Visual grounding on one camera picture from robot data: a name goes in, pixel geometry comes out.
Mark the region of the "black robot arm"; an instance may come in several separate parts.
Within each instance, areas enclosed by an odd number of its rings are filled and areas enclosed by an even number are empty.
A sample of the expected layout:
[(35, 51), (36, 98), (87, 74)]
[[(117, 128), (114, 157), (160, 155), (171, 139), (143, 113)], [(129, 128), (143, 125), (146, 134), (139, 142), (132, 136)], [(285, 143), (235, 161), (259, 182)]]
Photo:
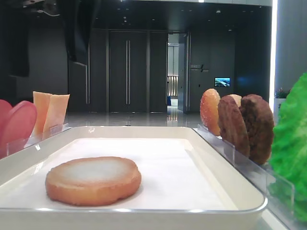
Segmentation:
[(29, 76), (29, 14), (35, 12), (61, 18), (68, 59), (79, 65), (87, 65), (90, 33), (100, 3), (99, 0), (2, 0), (1, 72), (9, 76)]

